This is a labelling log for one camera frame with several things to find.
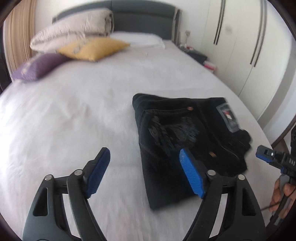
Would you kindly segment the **black denim pants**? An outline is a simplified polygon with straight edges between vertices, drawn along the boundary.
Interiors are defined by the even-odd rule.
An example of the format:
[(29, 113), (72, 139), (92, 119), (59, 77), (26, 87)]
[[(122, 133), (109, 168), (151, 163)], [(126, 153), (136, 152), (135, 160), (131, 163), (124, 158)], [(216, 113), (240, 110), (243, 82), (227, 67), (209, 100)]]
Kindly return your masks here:
[(222, 176), (246, 171), (251, 136), (240, 128), (223, 97), (166, 98), (138, 93), (132, 106), (152, 210), (194, 194), (179, 160), (181, 149), (189, 149), (196, 160)]

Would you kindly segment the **bed with white sheet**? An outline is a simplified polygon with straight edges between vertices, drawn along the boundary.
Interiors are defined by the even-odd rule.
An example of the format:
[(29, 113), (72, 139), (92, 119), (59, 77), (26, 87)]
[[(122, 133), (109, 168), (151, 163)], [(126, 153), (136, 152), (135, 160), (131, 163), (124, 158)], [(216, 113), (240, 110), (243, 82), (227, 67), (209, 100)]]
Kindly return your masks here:
[(269, 142), (238, 96), (181, 52), (130, 47), (98, 62), (69, 61), (36, 82), (13, 82), (1, 95), (1, 214), (17, 235), (41, 181), (67, 176), (102, 147), (111, 162), (89, 199), (108, 240), (182, 240), (201, 200), (151, 211), (142, 174), (132, 98), (224, 97), (252, 137), (246, 177), (260, 207), (269, 205), (278, 174), (255, 157)]

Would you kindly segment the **white waste bin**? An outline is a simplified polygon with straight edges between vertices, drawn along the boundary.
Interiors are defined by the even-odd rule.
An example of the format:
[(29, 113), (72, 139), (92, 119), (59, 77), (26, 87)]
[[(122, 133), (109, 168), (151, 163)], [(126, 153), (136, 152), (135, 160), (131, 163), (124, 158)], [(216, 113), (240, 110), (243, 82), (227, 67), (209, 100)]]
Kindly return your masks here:
[(204, 61), (203, 66), (204, 66), (207, 70), (209, 70), (211, 73), (214, 73), (215, 70), (216, 70), (216, 68), (217, 68), (217, 66), (216, 66), (215, 64), (213, 64), (213, 63), (211, 63), (210, 61), (207, 61), (207, 60)]

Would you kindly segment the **white wardrobe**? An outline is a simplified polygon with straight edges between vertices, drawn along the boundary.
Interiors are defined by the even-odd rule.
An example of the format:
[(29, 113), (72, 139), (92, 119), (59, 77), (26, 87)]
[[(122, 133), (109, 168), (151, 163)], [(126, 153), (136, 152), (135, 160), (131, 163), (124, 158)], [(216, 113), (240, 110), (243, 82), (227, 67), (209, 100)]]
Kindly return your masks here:
[(284, 77), (291, 33), (268, 1), (210, 1), (201, 51), (259, 120)]

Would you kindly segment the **purple cushion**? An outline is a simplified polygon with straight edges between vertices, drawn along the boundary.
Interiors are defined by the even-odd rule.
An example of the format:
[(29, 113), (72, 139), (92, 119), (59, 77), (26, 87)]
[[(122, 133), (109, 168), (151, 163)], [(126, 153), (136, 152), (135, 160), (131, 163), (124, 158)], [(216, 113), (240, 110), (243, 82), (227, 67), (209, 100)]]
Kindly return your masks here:
[(71, 59), (55, 52), (37, 54), (13, 72), (13, 80), (37, 81)]

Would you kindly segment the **dark bedside table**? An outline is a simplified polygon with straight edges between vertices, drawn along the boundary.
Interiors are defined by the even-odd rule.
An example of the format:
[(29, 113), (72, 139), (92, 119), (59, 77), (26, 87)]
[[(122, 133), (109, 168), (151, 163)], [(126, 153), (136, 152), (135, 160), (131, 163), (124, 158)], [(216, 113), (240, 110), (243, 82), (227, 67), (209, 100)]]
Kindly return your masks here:
[(200, 64), (204, 64), (205, 61), (208, 60), (208, 57), (206, 55), (204, 55), (203, 53), (195, 50), (195, 49), (188, 49), (185, 46), (180, 45), (179, 49), (183, 52), (185, 52), (187, 55), (189, 55), (190, 57), (192, 57), (195, 61), (197, 61)]

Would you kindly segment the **yellow cushion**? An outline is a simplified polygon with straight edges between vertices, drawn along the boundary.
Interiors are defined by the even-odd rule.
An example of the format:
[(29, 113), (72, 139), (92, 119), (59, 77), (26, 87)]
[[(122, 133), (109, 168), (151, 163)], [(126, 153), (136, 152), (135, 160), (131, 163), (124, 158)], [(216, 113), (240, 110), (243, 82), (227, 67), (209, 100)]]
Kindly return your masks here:
[(110, 37), (95, 37), (74, 41), (57, 52), (71, 59), (96, 62), (129, 46), (129, 43)]

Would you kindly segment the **white pillow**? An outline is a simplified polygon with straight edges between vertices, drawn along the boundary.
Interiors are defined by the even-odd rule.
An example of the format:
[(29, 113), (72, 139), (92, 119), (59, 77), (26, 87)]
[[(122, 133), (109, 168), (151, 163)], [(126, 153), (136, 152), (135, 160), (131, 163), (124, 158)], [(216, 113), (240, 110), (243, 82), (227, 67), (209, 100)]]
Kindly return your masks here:
[(131, 47), (147, 47), (165, 49), (163, 39), (155, 34), (116, 31), (110, 34), (112, 39), (130, 44)]

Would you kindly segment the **folded beige duvet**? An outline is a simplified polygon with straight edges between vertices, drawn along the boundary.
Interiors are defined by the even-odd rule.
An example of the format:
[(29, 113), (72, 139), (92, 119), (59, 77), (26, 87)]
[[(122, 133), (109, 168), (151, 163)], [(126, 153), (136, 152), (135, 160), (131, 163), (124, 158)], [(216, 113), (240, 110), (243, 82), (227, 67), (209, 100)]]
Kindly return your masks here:
[(36, 52), (52, 52), (74, 41), (89, 37), (106, 37), (114, 31), (111, 10), (98, 8), (64, 17), (40, 30), (30, 41)]

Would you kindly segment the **dark grey headboard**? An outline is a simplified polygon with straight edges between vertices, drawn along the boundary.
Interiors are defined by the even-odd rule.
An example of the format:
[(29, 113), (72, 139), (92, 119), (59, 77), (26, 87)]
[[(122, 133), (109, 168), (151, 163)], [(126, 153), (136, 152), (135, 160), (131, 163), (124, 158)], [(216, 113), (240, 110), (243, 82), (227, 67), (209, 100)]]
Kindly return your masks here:
[(178, 44), (181, 10), (160, 1), (97, 1), (62, 11), (52, 22), (98, 8), (113, 12), (115, 31), (155, 34)]

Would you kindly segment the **beige curtain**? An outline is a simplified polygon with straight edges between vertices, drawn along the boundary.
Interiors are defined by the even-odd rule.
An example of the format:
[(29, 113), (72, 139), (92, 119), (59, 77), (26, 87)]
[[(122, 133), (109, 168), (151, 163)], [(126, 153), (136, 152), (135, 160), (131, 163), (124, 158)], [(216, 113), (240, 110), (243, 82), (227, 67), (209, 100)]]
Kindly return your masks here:
[(35, 35), (36, 3), (36, 0), (21, 1), (4, 21), (4, 52), (10, 72), (34, 54), (30, 41)]

